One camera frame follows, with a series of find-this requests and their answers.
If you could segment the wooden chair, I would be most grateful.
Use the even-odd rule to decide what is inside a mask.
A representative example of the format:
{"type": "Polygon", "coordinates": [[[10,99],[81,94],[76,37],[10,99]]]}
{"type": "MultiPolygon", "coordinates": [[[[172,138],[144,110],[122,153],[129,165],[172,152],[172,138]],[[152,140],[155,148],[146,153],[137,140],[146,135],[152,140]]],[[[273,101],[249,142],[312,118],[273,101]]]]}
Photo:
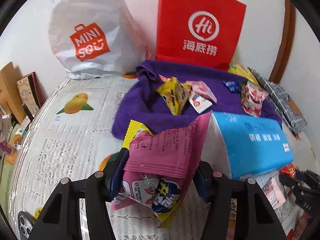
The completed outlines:
{"type": "Polygon", "coordinates": [[[18,69],[12,62],[1,68],[1,107],[5,114],[11,114],[21,124],[26,113],[22,108],[22,100],[17,88],[17,81],[20,79],[18,69]]]}

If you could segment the yellow snack packet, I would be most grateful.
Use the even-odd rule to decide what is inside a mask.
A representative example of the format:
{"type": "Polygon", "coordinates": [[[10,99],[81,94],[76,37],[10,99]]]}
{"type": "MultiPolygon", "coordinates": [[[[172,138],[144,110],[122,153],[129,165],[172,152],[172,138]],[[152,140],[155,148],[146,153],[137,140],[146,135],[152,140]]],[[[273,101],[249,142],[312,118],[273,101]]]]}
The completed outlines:
{"type": "Polygon", "coordinates": [[[167,79],[157,88],[157,93],[165,101],[172,115],[180,115],[188,101],[191,83],[180,83],[176,77],[167,79]]]}

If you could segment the blue cookie snack packet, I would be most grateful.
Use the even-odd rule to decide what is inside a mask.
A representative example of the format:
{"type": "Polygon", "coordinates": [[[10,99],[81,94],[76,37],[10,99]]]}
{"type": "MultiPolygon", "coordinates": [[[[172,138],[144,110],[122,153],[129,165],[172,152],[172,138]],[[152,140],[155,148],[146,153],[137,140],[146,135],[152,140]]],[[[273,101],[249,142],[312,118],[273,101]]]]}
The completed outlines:
{"type": "Polygon", "coordinates": [[[241,92],[241,86],[240,83],[236,81],[223,81],[223,84],[225,87],[231,92],[231,93],[240,93],[241,92]]]}

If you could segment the red paper shopping bag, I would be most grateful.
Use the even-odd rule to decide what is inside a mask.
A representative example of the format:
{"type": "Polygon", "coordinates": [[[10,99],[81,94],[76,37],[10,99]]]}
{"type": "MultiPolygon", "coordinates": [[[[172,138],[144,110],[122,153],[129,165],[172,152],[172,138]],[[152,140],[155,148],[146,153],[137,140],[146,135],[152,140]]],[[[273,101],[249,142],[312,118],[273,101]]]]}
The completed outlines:
{"type": "Polygon", "coordinates": [[[156,59],[227,71],[245,12],[237,0],[159,0],[156,59]]]}

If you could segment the grey checked star cushion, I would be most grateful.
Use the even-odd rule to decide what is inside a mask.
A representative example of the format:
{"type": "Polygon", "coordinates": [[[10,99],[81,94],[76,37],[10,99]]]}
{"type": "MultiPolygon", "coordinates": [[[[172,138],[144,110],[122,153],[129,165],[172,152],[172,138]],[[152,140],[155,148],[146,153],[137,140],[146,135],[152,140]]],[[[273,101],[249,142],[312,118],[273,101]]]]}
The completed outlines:
{"type": "Polygon", "coordinates": [[[268,92],[268,100],[274,105],[276,112],[294,134],[299,134],[307,127],[306,119],[292,100],[288,92],[279,84],[265,79],[256,70],[249,69],[259,85],[268,92]]]}

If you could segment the pink candy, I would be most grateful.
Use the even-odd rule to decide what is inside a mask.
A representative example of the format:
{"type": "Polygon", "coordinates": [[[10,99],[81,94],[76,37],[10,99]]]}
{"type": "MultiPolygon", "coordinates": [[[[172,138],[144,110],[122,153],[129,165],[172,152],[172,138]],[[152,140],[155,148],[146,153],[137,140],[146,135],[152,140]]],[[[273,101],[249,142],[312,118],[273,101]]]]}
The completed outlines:
{"type": "Polygon", "coordinates": [[[213,102],[213,103],[217,103],[217,98],[216,96],[213,94],[213,92],[211,91],[211,89],[203,82],[203,81],[187,81],[188,83],[191,84],[192,87],[192,91],[213,102]]]}

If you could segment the white red snack packet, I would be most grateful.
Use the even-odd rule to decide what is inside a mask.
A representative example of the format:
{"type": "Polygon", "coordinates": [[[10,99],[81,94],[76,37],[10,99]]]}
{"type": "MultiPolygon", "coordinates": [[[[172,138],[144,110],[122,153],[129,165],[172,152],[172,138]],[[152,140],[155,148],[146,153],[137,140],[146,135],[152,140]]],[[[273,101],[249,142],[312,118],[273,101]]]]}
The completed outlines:
{"type": "Polygon", "coordinates": [[[188,100],[198,114],[202,114],[213,105],[208,99],[194,93],[192,90],[189,92],[188,100]]]}

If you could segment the strawberry print snack packet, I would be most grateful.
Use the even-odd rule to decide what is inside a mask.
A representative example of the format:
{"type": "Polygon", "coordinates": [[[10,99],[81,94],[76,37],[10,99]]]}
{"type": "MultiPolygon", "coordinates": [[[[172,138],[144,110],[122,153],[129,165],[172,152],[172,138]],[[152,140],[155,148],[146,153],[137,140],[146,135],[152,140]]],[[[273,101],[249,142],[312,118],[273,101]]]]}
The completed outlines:
{"type": "Polygon", "coordinates": [[[241,84],[241,107],[248,115],[260,117],[264,100],[268,92],[251,81],[241,84]]]}

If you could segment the yellow potato chips bag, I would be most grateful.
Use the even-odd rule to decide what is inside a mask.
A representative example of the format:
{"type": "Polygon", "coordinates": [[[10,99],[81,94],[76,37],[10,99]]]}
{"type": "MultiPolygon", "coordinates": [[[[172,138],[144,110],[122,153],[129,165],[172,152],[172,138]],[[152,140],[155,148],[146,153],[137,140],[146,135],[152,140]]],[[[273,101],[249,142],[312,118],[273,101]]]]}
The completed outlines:
{"type": "Polygon", "coordinates": [[[230,63],[229,64],[229,68],[228,68],[228,72],[232,73],[232,74],[235,74],[235,75],[238,75],[238,76],[245,77],[247,80],[251,81],[253,84],[255,84],[257,86],[259,85],[259,83],[256,80],[256,78],[253,75],[253,73],[246,66],[243,66],[243,65],[238,64],[238,63],[230,63]]]}

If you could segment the dark framed picture board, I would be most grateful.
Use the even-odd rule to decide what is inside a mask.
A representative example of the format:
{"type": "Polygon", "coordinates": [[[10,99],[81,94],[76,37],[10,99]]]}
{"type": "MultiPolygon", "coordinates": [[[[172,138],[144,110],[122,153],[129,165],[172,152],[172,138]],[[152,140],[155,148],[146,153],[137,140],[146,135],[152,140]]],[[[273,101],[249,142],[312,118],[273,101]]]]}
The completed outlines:
{"type": "Polygon", "coordinates": [[[35,72],[31,72],[17,81],[17,89],[22,103],[33,116],[37,115],[43,105],[42,95],[35,72]]]}

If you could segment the brown wooden door frame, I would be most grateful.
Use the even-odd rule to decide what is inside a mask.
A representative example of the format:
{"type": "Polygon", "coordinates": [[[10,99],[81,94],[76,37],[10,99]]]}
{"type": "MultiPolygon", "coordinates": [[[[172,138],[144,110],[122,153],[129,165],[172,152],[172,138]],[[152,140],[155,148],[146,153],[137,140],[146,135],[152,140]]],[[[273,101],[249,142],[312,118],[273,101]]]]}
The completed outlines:
{"type": "Polygon", "coordinates": [[[272,72],[268,80],[280,83],[284,75],[291,54],[296,27],[296,8],[290,0],[285,0],[284,25],[281,43],[272,72]]]}

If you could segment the large pink snack bag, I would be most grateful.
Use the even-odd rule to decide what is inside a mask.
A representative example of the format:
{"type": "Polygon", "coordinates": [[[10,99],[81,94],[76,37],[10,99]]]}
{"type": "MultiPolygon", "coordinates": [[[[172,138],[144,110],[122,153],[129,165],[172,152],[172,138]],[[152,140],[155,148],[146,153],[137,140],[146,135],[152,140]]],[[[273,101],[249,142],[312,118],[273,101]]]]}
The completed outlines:
{"type": "Polygon", "coordinates": [[[112,209],[139,203],[152,209],[161,227],[169,226],[199,166],[210,117],[201,114],[187,127],[158,134],[131,120],[123,143],[129,159],[112,209]]]}

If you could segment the pink white flat packet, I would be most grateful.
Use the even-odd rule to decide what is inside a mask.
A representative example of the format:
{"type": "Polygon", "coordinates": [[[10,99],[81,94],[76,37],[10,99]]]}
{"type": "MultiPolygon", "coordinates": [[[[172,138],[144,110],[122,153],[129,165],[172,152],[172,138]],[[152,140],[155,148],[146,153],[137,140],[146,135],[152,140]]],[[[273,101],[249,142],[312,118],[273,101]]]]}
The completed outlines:
{"type": "Polygon", "coordinates": [[[274,178],[268,180],[263,187],[263,192],[274,210],[286,202],[286,198],[274,178]]]}

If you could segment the white Miniso plastic bag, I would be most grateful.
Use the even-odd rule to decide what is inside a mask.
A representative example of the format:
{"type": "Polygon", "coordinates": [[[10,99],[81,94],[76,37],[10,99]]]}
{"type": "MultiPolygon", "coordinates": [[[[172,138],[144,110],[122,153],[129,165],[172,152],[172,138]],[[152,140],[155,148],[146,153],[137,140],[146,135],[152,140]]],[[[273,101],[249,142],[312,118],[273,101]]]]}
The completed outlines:
{"type": "Polygon", "coordinates": [[[130,74],[150,57],[125,0],[53,0],[48,36],[74,80],[130,74]]]}

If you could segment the red round candy packet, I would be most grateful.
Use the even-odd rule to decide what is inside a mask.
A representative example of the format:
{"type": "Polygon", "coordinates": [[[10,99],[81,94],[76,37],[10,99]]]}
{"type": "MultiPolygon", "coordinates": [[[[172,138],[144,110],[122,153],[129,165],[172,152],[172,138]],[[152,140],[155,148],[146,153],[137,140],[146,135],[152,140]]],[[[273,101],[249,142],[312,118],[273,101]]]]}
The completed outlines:
{"type": "Polygon", "coordinates": [[[281,173],[288,175],[290,178],[296,178],[296,168],[293,164],[288,164],[281,168],[281,173]]]}

